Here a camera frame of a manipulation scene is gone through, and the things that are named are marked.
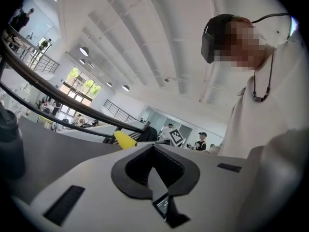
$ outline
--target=black cable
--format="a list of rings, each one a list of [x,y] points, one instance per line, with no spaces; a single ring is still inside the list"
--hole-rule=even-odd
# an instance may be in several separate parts
[[[290,15],[290,14],[289,13],[268,14],[268,15],[261,17],[260,19],[258,19],[256,21],[253,21],[252,23],[257,23],[257,22],[260,22],[260,21],[262,21],[266,18],[273,17],[273,16],[285,16],[285,15]]]

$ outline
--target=necklace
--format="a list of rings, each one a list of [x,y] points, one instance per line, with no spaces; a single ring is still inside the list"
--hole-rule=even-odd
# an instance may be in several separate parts
[[[274,60],[274,54],[272,54],[272,57],[271,57],[271,65],[270,65],[270,75],[269,75],[269,82],[268,82],[268,87],[266,89],[266,93],[264,95],[264,97],[257,97],[256,96],[256,92],[255,92],[255,72],[254,72],[254,90],[253,90],[253,99],[256,101],[256,102],[263,102],[266,100],[269,92],[270,92],[270,80],[271,80],[271,72],[272,72],[272,62]]]

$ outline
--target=yellow object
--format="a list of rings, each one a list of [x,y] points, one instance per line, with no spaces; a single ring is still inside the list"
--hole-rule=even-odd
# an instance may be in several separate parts
[[[127,134],[125,134],[123,131],[119,130],[115,131],[114,136],[117,139],[120,147],[122,147],[122,149],[135,147],[136,141]]]

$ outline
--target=ceiling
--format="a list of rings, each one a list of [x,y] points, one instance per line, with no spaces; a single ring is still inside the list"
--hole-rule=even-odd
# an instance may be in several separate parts
[[[200,54],[201,35],[214,15],[258,19],[285,12],[276,0],[58,0],[67,51],[103,84],[140,100],[152,94],[207,106],[228,114],[251,72],[208,64]],[[272,45],[283,42],[289,19],[273,17],[256,27]],[[79,48],[87,46],[90,54]]]

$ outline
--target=metal railing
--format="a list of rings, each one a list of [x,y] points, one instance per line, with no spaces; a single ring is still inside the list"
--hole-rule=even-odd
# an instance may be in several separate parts
[[[6,43],[30,69],[45,73],[56,71],[59,64],[21,36],[10,25],[8,25],[6,33],[7,35],[4,36]]]
[[[69,108],[74,109],[77,112],[80,112],[84,114],[85,116],[89,116],[91,118],[94,118],[98,121],[102,121],[106,124],[114,125],[116,126],[116,131],[119,131],[121,129],[127,129],[129,131],[134,131],[138,133],[143,133],[144,130],[139,129],[135,126],[132,126],[130,124],[124,123],[122,121],[119,121],[117,119],[114,119],[112,117],[109,117],[107,115],[104,115],[103,113],[90,108],[75,99],[69,97],[65,93],[61,92],[57,88],[55,88],[53,85],[51,85],[49,82],[44,80],[42,77],[40,77],[36,72],[32,71],[23,61],[21,58],[19,58],[12,49],[7,45],[7,43],[4,41],[4,39],[0,39],[0,55],[2,57],[2,60],[0,62],[0,77],[2,75],[2,71],[4,69],[5,64],[8,64],[11,66],[12,69],[14,69],[20,76],[22,76],[25,80],[27,80],[32,86],[37,88],[39,91],[43,92],[44,94],[48,95],[55,101],[58,101],[59,103],[68,106]],[[22,98],[20,98],[18,95],[14,94],[5,84],[3,84],[0,81],[0,87],[6,91],[13,99],[21,103],[22,105],[26,106],[28,109],[32,110],[33,112],[42,115],[43,117],[54,121],[56,123],[59,123],[61,125],[64,125],[66,127],[76,129],[79,131],[83,131],[90,134],[95,134],[99,136],[105,137],[105,139],[109,139],[108,143],[114,143],[115,138],[112,135],[106,135],[103,133],[93,132],[91,130],[83,129],[80,127],[73,126],[72,124],[69,124],[67,122],[61,121],[54,116],[50,116],[45,112],[40,111],[38,108],[34,107],[32,104],[28,103],[27,101],[24,101]]]
[[[114,103],[112,103],[110,100],[106,100],[104,107],[107,108],[107,110],[114,115],[115,118],[117,118],[120,121],[123,122],[130,122],[130,121],[136,121],[137,119],[132,117],[130,114],[126,113],[124,110],[116,106]]]

